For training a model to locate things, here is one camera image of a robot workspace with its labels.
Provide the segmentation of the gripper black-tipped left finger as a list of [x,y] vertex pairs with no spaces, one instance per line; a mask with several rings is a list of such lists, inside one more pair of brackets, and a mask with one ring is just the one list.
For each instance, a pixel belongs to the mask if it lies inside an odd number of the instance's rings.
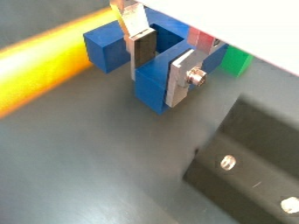
[[126,49],[131,55],[131,78],[137,69],[155,58],[157,30],[150,26],[146,7],[137,0],[110,0],[121,28],[125,32]]

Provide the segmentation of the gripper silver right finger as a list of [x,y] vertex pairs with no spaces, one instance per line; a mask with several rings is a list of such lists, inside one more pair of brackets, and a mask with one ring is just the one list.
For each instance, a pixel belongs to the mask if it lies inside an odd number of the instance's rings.
[[166,92],[166,104],[171,108],[186,98],[190,86],[205,83],[203,61],[221,49],[221,40],[194,27],[189,30],[187,43],[191,48],[171,63]]

